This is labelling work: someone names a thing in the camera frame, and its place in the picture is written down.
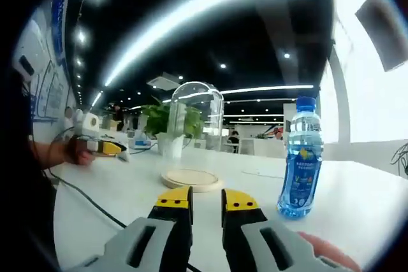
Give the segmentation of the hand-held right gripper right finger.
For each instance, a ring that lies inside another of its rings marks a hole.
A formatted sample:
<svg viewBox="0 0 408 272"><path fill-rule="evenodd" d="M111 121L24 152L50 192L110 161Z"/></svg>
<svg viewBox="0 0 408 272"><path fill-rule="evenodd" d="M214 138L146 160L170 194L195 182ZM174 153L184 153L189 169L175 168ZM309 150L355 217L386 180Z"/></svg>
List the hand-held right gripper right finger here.
<svg viewBox="0 0 408 272"><path fill-rule="evenodd" d="M222 190L222 245L231 271L338 271L332 260L279 221L267 219L245 192Z"/></svg>

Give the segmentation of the person's right hand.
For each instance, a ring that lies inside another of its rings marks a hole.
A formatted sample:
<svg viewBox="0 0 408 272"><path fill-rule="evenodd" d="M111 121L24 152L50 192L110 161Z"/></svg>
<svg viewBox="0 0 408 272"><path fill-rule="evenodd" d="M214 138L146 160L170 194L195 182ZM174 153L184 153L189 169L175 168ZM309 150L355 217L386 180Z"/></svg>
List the person's right hand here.
<svg viewBox="0 0 408 272"><path fill-rule="evenodd" d="M346 255L343 251L328 241L300 231L298 231L298 234L313 246L316 257L323 256L352 271L361 271L359 265L350 256Z"/></svg>

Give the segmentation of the person's left hand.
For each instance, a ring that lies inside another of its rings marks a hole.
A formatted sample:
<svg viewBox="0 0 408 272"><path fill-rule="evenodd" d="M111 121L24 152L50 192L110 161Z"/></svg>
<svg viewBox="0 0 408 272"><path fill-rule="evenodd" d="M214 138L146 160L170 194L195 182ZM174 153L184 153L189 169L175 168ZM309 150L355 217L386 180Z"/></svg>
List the person's left hand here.
<svg viewBox="0 0 408 272"><path fill-rule="evenodd" d="M79 166L89 166L95 156L87 149L86 141L73 136L64 146L64 161Z"/></svg>

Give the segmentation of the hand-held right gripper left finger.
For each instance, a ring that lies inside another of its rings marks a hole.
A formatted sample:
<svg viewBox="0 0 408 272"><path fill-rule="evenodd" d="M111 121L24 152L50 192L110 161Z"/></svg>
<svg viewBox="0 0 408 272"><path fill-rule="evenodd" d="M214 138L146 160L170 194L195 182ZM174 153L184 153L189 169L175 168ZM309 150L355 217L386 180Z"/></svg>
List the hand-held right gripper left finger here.
<svg viewBox="0 0 408 272"><path fill-rule="evenodd" d="M148 217L139 217L106 244L103 255L77 271L187 271L193 244L193 188L160 195Z"/></svg>

